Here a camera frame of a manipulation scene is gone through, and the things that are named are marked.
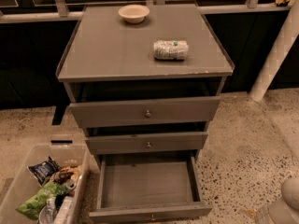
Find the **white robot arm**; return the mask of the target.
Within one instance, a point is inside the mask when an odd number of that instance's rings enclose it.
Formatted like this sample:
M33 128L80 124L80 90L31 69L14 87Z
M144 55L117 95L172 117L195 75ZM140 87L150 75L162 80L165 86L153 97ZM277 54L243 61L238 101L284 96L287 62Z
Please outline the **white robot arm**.
M281 197L261 207L256 224L299 224L299 178L292 177L281 185Z

